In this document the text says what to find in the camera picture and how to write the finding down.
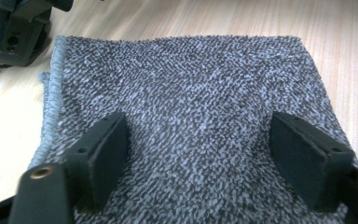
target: fabric sample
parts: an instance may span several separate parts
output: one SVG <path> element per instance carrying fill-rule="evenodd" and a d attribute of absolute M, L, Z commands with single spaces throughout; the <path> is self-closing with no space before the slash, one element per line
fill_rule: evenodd
<path fill-rule="evenodd" d="M 310 212 L 269 155 L 272 111 L 349 145 L 297 37 L 149 41 L 58 37 L 31 167 L 63 162 L 97 120 L 125 112 L 131 155 L 119 187 L 78 223 L 341 223 Z"/>

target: black plastic bracket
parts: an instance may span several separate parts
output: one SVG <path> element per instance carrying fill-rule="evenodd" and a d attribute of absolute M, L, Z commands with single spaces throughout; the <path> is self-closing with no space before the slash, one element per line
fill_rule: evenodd
<path fill-rule="evenodd" d="M 64 164 L 39 165 L 21 177 L 9 223 L 74 223 L 103 209 L 123 175 L 128 157 L 124 113 L 97 121 L 66 151 Z"/>
<path fill-rule="evenodd" d="M 296 116 L 274 112 L 269 149 L 281 175 L 310 210 L 349 207 L 347 223 L 358 223 L 358 168 L 354 152 Z"/>
<path fill-rule="evenodd" d="M 45 48 L 53 7 L 71 9 L 73 0 L 0 0 L 0 64 L 26 66 Z"/>

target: frayed fabric edge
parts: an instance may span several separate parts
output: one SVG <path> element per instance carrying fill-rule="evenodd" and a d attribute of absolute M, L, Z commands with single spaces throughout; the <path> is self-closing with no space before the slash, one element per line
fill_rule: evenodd
<path fill-rule="evenodd" d="M 60 111 L 62 108 L 62 78 L 67 40 L 63 36 L 57 36 L 54 51 L 51 58 L 51 72 L 43 72 L 39 78 L 44 85 L 43 89 L 43 125 L 41 141 L 28 169 L 40 165 L 46 161 L 48 151 L 51 149 Z"/>

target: black device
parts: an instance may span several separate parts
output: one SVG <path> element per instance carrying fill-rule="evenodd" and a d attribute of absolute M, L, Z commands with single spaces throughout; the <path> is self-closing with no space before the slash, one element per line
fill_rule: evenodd
<path fill-rule="evenodd" d="M 73 0 L 0 0 L 0 67 L 26 66 L 46 48 L 53 7 L 69 11 Z"/>
<path fill-rule="evenodd" d="M 280 112 L 272 115 L 269 148 L 281 175 L 310 210 L 335 212 L 345 203 L 345 222 L 358 223 L 358 167 L 351 149 L 305 120 Z"/>
<path fill-rule="evenodd" d="M 43 164 L 21 178 L 14 198 L 0 203 L 0 223 L 73 223 L 73 207 L 103 209 L 127 158 L 125 116 L 115 113 L 68 149 L 64 164 Z M 305 120 L 274 112 L 269 148 L 281 175 L 312 211 L 335 212 L 358 223 L 358 167 L 354 152 Z"/>
<path fill-rule="evenodd" d="M 102 210 L 128 158 L 125 114 L 97 121 L 65 153 L 64 163 L 42 164 L 21 176 L 17 194 L 0 203 L 0 223 L 74 223 L 74 207 Z"/>

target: wood grain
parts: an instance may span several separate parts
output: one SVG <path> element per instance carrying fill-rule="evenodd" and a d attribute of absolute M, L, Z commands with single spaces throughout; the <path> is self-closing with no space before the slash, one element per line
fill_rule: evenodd
<path fill-rule="evenodd" d="M 295 35 L 315 61 L 358 156 L 358 0 L 75 1 L 50 36 L 146 40 L 183 35 Z M 30 66 L 0 71 L 0 201 L 15 193 L 40 141 L 42 85 L 53 45 Z"/>

